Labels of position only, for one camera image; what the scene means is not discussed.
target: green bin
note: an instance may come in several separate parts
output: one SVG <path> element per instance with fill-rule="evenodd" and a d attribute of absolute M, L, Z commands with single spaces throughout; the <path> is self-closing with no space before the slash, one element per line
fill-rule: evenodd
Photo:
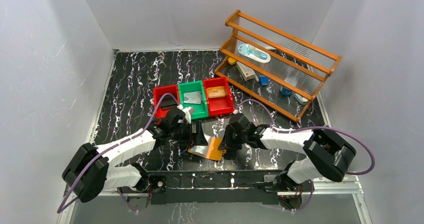
<path fill-rule="evenodd" d="M 195 91 L 201 91 L 202 102 L 199 105 L 184 103 L 184 93 L 195 92 Z M 207 110 L 208 103 L 206 101 L 205 90 L 203 89 L 203 82 L 201 80 L 178 84 L 178 92 L 179 92 L 179 96 L 180 96 L 179 98 L 180 98 L 181 104 L 182 106 L 184 106 L 184 108 L 189 106 L 194 107 L 195 112 L 191 115 L 192 120 L 209 117 L 209 113 Z"/>

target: yellow sponge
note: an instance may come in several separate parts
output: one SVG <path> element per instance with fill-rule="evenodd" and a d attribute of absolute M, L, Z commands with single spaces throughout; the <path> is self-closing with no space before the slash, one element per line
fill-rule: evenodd
<path fill-rule="evenodd" d="M 231 57 L 229 57 L 229 58 L 228 58 L 228 63 L 229 63 L 230 65 L 234 65 L 234 64 L 236 63 L 236 60 L 235 60 L 235 59 L 233 59 L 233 58 L 231 58 Z"/>

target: purple cable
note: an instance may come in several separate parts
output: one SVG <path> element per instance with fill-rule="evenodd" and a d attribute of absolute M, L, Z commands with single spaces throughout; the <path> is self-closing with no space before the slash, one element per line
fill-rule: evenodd
<path fill-rule="evenodd" d="M 312 200 L 312 193 L 314 192 L 314 190 L 315 190 L 315 187 L 313 186 L 314 184 L 314 182 L 312 181 L 312 180 L 309 180 L 309 183 L 311 183 L 310 185 L 310 189 L 311 189 L 311 191 L 310 191 L 310 194 L 309 194 L 309 198 L 307 199 L 307 201 L 306 201 L 306 203 L 305 203 L 305 205 L 303 205 L 303 206 L 301 206 L 301 207 L 299 207 L 299 209 L 295 209 L 296 211 L 299 211 L 299 210 L 303 210 L 308 204 L 309 204 L 309 202 L 310 202 L 310 200 Z"/>
<path fill-rule="evenodd" d="M 261 102 L 259 102 L 257 100 L 254 100 L 254 99 L 243 100 L 237 106 L 236 109 L 238 109 L 246 101 L 253 101 L 253 102 L 258 103 L 258 104 L 260 104 L 268 112 L 268 115 L 271 118 L 271 129 L 273 131 L 277 132 L 277 133 L 290 134 L 290 133 L 297 133 L 297 132 L 301 132 L 301 131 L 305 131 L 305 130 L 331 130 L 331 131 L 340 133 L 342 135 L 345 135 L 345 136 L 347 136 L 349 138 L 352 138 L 354 141 L 356 141 L 357 143 L 359 143 L 368 152 L 368 154 L 369 154 L 369 156 L 371 158 L 371 165 L 369 166 L 368 169 L 366 169 L 364 171 L 360 171 L 360 172 L 348 171 L 348 172 L 346 172 L 346 174 L 348 174 L 348 175 L 365 175 L 365 174 L 369 173 L 370 171 L 372 171 L 374 169 L 374 167 L 376 165 L 375 164 L 376 163 L 375 162 L 376 160 L 374 158 L 373 153 L 369 149 L 369 147 L 367 145 L 365 145 L 365 143 L 363 143 L 362 141 L 358 140 L 356 137 L 350 135 L 349 133 L 344 132 L 344 131 L 339 130 L 339 129 L 332 128 L 332 127 L 327 127 L 327 126 L 310 126 L 310 127 L 300 128 L 300 129 L 297 129 L 297 130 L 281 130 L 281 129 L 278 129 L 278 128 L 275 127 L 273 117 L 271 116 L 271 113 L 269 112 L 268 108 L 265 107 L 265 105 L 263 105 Z"/>
<path fill-rule="evenodd" d="M 105 153 L 107 153 L 108 151 L 110 151 L 110 150 L 112 150 L 112 149 L 114 149 L 114 148 L 116 148 L 117 146 L 119 146 L 119 145 L 122 145 L 122 144 L 124 144 L 124 143 L 126 143 L 126 142 L 128 142 L 128 141 L 130 141 L 131 139 L 134 139 L 134 138 L 137 138 L 137 137 L 139 137 L 139 136 L 141 136 L 146 130 L 147 130 L 147 127 L 150 125 L 150 123 L 152 122 L 152 120 L 153 120 L 153 118 L 154 118 L 154 116 L 155 116 L 155 114 L 156 114 L 156 111 L 157 111 L 157 109 L 159 108 L 159 106 L 160 106 L 160 104 L 161 104 L 161 102 L 162 102 L 162 100 L 163 100 L 163 98 L 165 97 L 165 96 L 167 96 L 167 95 L 169 95 L 169 96 L 171 96 L 174 100 L 175 100 L 175 102 L 177 103 L 177 104 L 180 104 L 179 102 L 178 102 L 178 100 L 174 97 L 174 95 L 172 95 L 172 94 L 170 94 L 170 93 L 166 93 L 166 94 L 164 94 L 164 95 L 162 95 L 162 97 L 159 99 L 159 101 L 158 101 L 158 103 L 157 103 L 157 105 L 156 105 L 156 108 L 155 108 L 155 110 L 153 110 L 153 113 L 151 114 L 151 117 L 150 117 L 150 119 L 149 119 L 149 121 L 147 122 L 147 124 L 146 124 L 146 126 L 143 128 L 143 130 L 139 133 L 139 134 L 137 134 L 137 135 L 134 135 L 132 138 L 128 138 L 128 139 L 125 139 L 125 140 L 123 140 L 123 141 L 121 141 L 119 144 L 115 144 L 115 145 L 113 145 L 113 146 L 111 146 L 111 147 L 109 147 L 109 148 L 107 148 L 106 150 L 104 150 L 104 151 L 102 151 L 101 153 L 99 153 L 99 154 L 97 154 L 83 169 L 82 169 L 82 171 L 81 171 L 81 173 L 76 177 L 76 179 L 75 179 L 75 181 L 72 183 L 72 185 L 70 186 L 70 188 L 69 188 L 69 190 L 68 190 L 68 192 L 66 193 L 66 195 L 65 195 L 65 197 L 64 197 L 64 199 L 63 199 L 63 201 L 62 201 L 62 203 L 59 205 L 59 208 L 58 208 L 58 210 L 57 210 L 57 213 L 61 213 L 62 211 L 64 211 L 66 208 L 68 208 L 68 206 L 70 206 L 74 201 L 76 201 L 77 199 L 78 199 L 78 197 L 75 197 L 74 199 L 72 199 L 69 203 L 67 203 L 67 204 L 65 204 L 66 203 L 66 201 L 69 199 L 69 196 L 71 195 L 71 193 L 73 192 L 73 190 L 75 189 L 75 187 L 76 187 L 76 185 L 77 185 L 77 183 L 81 180 L 81 178 L 82 178 L 82 176 L 87 172 L 87 170 L 90 168 L 90 166 L 97 160 L 97 159 L 99 159 L 102 155 L 104 155 Z"/>
<path fill-rule="evenodd" d="M 126 205 L 135 212 L 138 212 L 137 207 L 133 206 L 130 202 L 128 202 L 128 200 L 125 198 L 124 194 L 122 194 L 122 192 L 119 190 L 119 188 L 117 188 L 117 192 L 119 193 L 119 195 L 122 197 L 122 199 L 125 201 Z"/>

